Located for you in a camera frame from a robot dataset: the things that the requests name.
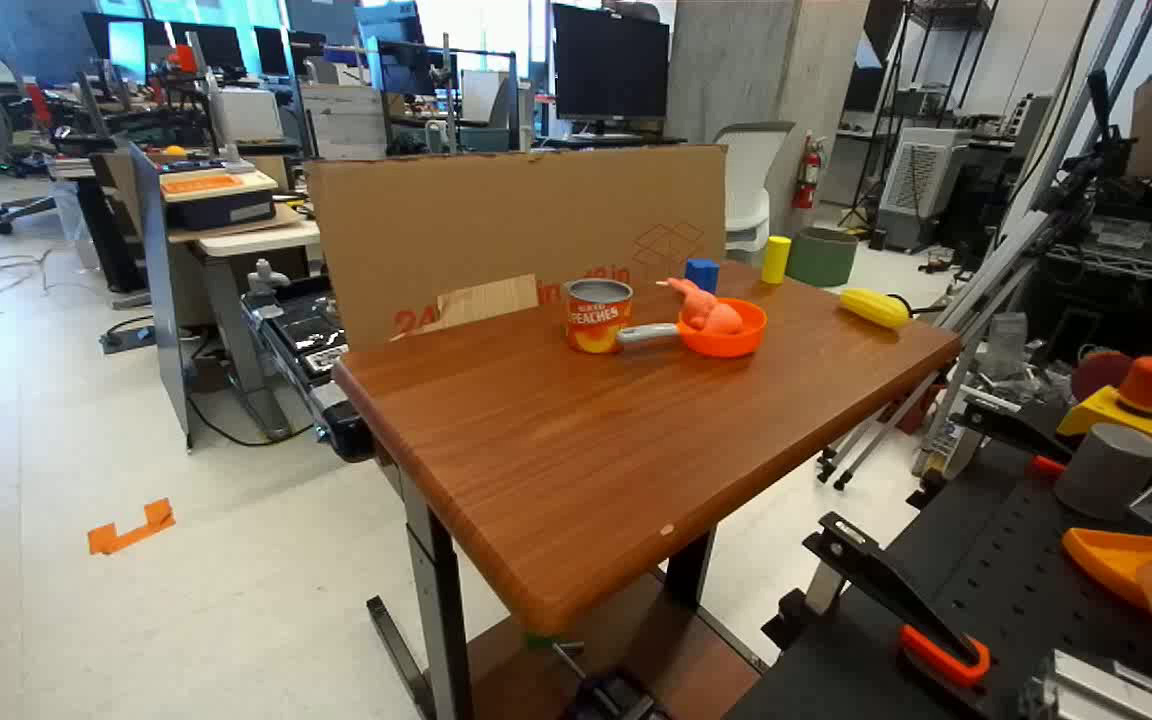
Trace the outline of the yellow box red button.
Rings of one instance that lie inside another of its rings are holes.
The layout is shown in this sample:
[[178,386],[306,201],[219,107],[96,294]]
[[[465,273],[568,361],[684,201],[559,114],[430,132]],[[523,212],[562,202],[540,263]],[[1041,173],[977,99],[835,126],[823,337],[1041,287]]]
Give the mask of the yellow box red button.
[[1137,357],[1114,383],[1098,383],[1057,424],[1060,437],[1084,437],[1097,424],[1118,424],[1152,437],[1152,357]]

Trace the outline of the black computer monitor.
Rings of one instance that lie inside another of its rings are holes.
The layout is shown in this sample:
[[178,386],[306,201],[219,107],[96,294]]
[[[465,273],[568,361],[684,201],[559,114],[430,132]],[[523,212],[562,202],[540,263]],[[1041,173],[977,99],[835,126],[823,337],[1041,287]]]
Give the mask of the black computer monitor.
[[555,2],[555,114],[658,118],[668,102],[668,26]]

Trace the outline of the orange handled clamp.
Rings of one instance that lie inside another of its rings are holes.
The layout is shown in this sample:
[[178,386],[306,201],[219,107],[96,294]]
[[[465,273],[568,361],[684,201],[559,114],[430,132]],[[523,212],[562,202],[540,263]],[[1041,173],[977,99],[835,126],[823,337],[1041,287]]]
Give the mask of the orange handled clamp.
[[823,512],[803,547],[819,560],[803,593],[816,616],[833,611],[844,589],[858,589],[899,619],[899,651],[932,679],[958,693],[985,689],[990,646],[942,619],[858,525]]

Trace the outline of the wooden desk with legs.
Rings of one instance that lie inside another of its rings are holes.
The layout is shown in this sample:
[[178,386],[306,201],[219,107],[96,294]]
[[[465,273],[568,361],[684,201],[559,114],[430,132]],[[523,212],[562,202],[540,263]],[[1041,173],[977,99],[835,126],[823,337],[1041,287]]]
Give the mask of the wooden desk with legs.
[[743,361],[582,357],[544,307],[337,363],[402,498],[419,646],[391,659],[429,720],[544,720],[631,672],[673,720],[711,720],[760,659],[702,608],[711,531],[954,357],[932,324],[872,327],[819,287],[722,285],[768,313]]

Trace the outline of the orange toy figure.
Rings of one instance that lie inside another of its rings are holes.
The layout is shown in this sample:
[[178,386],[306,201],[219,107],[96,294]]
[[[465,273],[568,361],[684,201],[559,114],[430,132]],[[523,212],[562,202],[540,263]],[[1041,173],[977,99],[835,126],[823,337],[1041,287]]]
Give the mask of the orange toy figure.
[[691,280],[665,276],[665,287],[673,287],[684,298],[684,324],[708,337],[737,337],[743,327],[739,313],[711,293],[694,287]]

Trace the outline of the grey side desk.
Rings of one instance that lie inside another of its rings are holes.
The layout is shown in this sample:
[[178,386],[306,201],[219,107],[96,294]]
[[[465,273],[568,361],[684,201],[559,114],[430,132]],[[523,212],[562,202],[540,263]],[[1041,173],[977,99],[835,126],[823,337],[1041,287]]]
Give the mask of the grey side desk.
[[134,228],[145,241],[157,363],[184,437],[197,437],[197,351],[216,340],[225,386],[262,441],[287,441],[290,424],[261,361],[239,304],[247,273],[273,257],[298,257],[320,241],[317,222],[276,201],[276,178],[247,158],[157,158],[132,147]]

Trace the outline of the red fire extinguisher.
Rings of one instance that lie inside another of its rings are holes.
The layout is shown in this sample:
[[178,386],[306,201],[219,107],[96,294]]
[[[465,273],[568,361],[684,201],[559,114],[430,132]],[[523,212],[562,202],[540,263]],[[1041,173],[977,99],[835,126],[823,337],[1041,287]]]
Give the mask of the red fire extinguisher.
[[795,212],[816,209],[819,173],[823,173],[823,145],[809,134],[801,153],[795,191],[791,191]]

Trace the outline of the black perforated board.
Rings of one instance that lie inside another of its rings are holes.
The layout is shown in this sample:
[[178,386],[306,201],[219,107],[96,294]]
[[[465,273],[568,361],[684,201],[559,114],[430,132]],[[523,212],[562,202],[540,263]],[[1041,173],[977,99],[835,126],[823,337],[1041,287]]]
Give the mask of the black perforated board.
[[1072,514],[1012,446],[988,446],[883,547],[919,594],[990,646],[980,693],[932,679],[899,651],[899,619],[844,589],[816,616],[788,593],[762,632],[780,659],[729,720],[1019,720],[1057,651],[1152,679],[1152,619],[1097,589],[1060,547]]

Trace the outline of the yellow cylinder block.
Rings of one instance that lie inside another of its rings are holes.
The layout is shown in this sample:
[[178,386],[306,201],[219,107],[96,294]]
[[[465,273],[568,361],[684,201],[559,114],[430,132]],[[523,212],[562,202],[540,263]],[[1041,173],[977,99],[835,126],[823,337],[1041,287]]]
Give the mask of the yellow cylinder block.
[[768,236],[760,257],[760,285],[785,285],[791,259],[791,236]]

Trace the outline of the brown cardboard panel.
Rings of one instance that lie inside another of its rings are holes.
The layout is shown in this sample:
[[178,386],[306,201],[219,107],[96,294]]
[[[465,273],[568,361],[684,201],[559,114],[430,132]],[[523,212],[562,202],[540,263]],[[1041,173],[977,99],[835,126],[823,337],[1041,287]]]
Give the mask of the brown cardboard panel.
[[355,348],[413,337],[461,287],[533,276],[657,280],[722,251],[722,153],[657,145],[317,158],[320,251]]

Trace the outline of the grey cylinder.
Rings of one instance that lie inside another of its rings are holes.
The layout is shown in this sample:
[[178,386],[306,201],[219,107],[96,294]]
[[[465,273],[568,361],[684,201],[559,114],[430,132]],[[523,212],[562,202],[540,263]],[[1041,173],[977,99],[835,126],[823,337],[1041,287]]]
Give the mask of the grey cylinder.
[[1118,424],[1093,424],[1057,480],[1057,498],[1089,521],[1114,525],[1152,483],[1152,437]]

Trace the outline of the blue cube block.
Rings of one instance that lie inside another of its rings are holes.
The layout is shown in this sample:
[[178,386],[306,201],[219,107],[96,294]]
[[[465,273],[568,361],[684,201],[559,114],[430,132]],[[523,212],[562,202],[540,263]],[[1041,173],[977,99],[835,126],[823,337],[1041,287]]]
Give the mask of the blue cube block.
[[717,285],[719,285],[719,263],[708,259],[708,257],[686,257],[684,276],[686,276],[694,287],[717,293]]

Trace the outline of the green box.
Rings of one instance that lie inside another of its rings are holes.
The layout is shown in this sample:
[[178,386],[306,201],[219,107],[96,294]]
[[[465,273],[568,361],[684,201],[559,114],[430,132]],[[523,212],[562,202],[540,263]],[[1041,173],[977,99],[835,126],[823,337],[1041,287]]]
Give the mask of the green box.
[[850,276],[857,241],[833,228],[803,228],[788,276],[813,287],[840,287]]

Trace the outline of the orange floor tape marker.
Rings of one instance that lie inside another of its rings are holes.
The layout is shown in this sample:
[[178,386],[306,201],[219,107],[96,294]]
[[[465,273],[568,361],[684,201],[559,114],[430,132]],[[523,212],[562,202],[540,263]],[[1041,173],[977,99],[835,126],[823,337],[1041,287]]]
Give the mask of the orange floor tape marker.
[[157,531],[165,531],[172,525],[176,525],[172,498],[167,497],[165,498],[147,498],[145,505],[145,521],[134,528],[118,528],[118,525],[88,528],[88,554],[114,554],[114,551],[122,551],[122,547],[132,547],[132,544],[138,544],[138,538],[147,538],[147,536],[157,536]]

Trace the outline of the orange bowl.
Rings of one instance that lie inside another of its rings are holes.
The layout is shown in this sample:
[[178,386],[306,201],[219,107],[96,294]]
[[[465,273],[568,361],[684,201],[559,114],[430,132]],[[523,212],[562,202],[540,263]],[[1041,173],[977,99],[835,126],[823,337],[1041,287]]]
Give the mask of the orange bowl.
[[708,361],[739,361],[762,342],[768,313],[750,298],[722,294],[711,314],[678,313],[674,327],[686,351]]

